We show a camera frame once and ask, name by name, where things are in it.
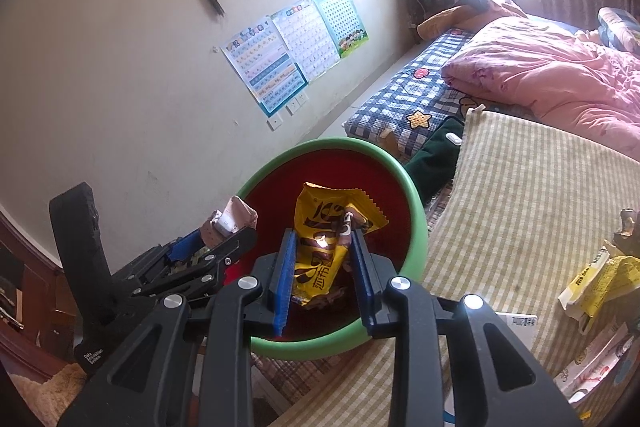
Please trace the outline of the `yellow crumpled wrapper pile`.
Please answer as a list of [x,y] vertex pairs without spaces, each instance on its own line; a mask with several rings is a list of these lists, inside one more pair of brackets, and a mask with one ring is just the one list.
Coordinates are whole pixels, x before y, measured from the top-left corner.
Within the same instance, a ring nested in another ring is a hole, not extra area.
[[558,302],[586,335],[603,306],[639,288],[639,212],[620,211],[620,228],[561,291]]

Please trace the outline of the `orange pillow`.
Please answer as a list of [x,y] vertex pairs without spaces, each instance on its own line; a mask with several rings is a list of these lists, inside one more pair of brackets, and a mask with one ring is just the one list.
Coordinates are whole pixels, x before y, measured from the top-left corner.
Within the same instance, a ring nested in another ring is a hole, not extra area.
[[455,6],[442,10],[423,21],[416,27],[416,32],[422,40],[433,40],[450,28],[476,32],[479,16],[480,14],[471,6]]

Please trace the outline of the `blue plaid bed sheet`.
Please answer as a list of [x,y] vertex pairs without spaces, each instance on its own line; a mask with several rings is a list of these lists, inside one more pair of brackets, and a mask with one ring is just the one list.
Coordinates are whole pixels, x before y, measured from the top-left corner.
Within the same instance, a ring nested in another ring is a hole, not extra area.
[[424,146],[446,117],[462,120],[478,102],[447,85],[442,67],[472,37],[458,28],[437,37],[356,109],[343,124],[346,135],[377,146],[393,138],[399,156],[406,160]]

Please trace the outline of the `red bin with green rim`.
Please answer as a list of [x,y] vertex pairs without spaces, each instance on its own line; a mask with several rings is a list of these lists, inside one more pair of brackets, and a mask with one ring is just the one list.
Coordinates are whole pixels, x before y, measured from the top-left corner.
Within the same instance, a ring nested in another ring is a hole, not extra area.
[[425,267],[423,205],[405,168],[371,143],[317,139],[266,164],[239,190],[258,215],[257,243],[231,269],[231,279],[277,251],[284,233],[297,234],[297,258],[288,320],[280,334],[260,334],[257,355],[313,360],[341,355],[365,343],[349,267],[349,234],[360,230],[369,251],[402,275],[417,279]]

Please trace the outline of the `wall poster charts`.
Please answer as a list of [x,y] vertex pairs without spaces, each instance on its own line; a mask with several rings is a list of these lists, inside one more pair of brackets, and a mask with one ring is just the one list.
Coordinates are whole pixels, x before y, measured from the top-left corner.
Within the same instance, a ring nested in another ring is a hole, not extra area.
[[221,51],[271,117],[368,40],[353,0],[299,0],[243,28]]

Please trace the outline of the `folded plaid blanket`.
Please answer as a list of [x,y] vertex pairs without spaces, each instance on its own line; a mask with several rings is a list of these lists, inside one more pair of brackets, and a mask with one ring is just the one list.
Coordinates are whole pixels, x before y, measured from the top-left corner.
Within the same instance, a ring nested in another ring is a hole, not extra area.
[[598,12],[598,32],[604,46],[640,54],[639,22],[628,11],[602,7]]

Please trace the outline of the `pink quilt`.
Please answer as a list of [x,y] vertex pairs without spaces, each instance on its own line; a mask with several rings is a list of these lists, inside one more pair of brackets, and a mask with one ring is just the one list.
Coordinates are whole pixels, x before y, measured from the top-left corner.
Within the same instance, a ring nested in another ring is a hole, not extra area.
[[485,25],[442,67],[449,86],[638,160],[637,56],[535,21],[512,0],[456,1],[482,6]]

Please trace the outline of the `dark green cloth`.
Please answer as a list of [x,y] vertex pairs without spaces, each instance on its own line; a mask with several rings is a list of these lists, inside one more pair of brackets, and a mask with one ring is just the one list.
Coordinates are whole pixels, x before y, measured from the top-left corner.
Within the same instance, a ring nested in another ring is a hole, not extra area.
[[422,205],[428,204],[454,178],[463,130],[464,123],[459,118],[446,117],[405,165]]

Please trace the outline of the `yellow snack wrapper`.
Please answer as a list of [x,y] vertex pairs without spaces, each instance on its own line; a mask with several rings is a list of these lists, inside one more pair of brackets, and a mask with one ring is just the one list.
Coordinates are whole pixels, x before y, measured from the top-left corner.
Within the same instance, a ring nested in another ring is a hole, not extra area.
[[294,213],[297,235],[292,302],[308,308],[331,305],[346,293],[338,280],[348,272],[352,230],[367,234],[388,224],[382,210],[361,189],[304,184]]

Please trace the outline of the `pink paper carton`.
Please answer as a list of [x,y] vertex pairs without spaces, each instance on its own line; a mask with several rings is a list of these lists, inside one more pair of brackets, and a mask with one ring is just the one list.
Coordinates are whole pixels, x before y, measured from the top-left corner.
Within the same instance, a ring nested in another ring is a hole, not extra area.
[[258,213],[238,195],[223,210],[215,210],[201,225],[200,236],[208,248],[215,248],[245,227],[257,228]]

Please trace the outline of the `white blue milk carton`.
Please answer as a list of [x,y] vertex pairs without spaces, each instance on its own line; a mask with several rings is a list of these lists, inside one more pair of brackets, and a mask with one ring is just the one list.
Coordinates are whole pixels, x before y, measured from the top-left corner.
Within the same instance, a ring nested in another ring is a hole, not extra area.
[[532,350],[537,335],[538,317],[533,314],[498,312],[498,317],[518,336],[528,350]]

